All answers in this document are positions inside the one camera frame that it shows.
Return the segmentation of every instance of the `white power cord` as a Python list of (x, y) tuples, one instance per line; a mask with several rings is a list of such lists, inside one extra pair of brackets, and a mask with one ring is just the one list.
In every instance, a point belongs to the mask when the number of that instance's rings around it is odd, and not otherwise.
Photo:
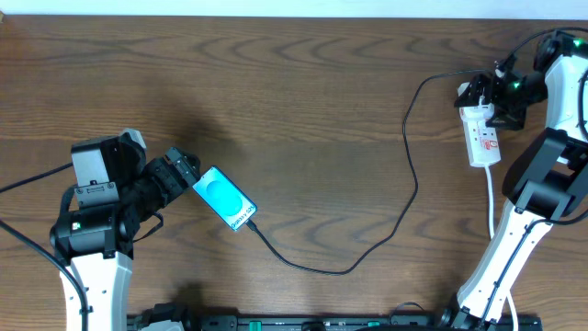
[[(490, 173), (490, 166), (485, 165), (486, 170), (486, 181), (488, 181), (488, 233), (490, 239), (494, 237), (494, 192), (492, 189), (492, 175)], [(513, 301), (513, 294), (510, 291), (506, 293), (506, 301), (508, 307), (511, 310), (511, 316), (513, 318), (513, 331), (518, 331), (518, 316), (516, 315), (515, 302)]]

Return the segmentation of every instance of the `white wall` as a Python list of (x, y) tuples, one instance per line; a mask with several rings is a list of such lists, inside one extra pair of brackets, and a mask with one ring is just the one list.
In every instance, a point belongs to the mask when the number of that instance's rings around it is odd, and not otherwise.
[(5, 14), (587, 19), (588, 0), (0, 0)]

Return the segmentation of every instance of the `white power strip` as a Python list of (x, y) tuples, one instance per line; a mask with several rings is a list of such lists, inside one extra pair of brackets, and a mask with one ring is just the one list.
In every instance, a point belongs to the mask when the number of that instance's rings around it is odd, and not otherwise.
[[(468, 87), (464, 83), (458, 88), (461, 95)], [(496, 129), (486, 127), (486, 120), (494, 115), (494, 105), (482, 105), (483, 97), (478, 106), (461, 107), (459, 116), (463, 121), (463, 131), (466, 134), (469, 165), (475, 167), (490, 166), (500, 161), (500, 149)]]

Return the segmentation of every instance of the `wooden table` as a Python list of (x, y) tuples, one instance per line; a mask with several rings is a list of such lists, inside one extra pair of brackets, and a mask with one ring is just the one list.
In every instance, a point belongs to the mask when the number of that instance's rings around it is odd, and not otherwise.
[[(0, 186), (70, 161), (72, 143), (142, 132), (223, 169), (259, 206), (292, 261), (341, 269), (386, 236), (413, 191), (401, 120), (427, 76), (492, 67), (554, 21), (211, 17), (5, 17), (0, 26)], [(521, 51), (530, 69), (534, 49)], [(348, 276), (279, 263), (195, 193), (163, 210), (135, 248), (129, 312), (180, 301), (197, 312), (386, 314), (443, 307), (488, 244), (483, 170), (469, 167), (452, 103), (469, 76), (425, 87), (408, 133), (420, 190), (396, 237)], [(501, 132), (505, 171), (542, 130)], [(50, 249), (69, 170), (2, 195), (0, 217)], [(496, 219), (504, 197), (496, 189)], [(148, 221), (141, 232), (155, 220)], [(513, 288), (546, 330), (588, 327), (588, 223), (554, 229)], [(0, 329), (63, 330), (53, 266), (0, 234)]]

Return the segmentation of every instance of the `light blue circle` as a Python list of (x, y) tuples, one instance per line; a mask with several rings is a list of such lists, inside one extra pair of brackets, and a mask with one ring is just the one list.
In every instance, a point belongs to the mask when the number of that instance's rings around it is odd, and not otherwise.
[(243, 208), (243, 201), (237, 190), (227, 183), (212, 181), (207, 185), (206, 192), (210, 205), (219, 214), (233, 216)]

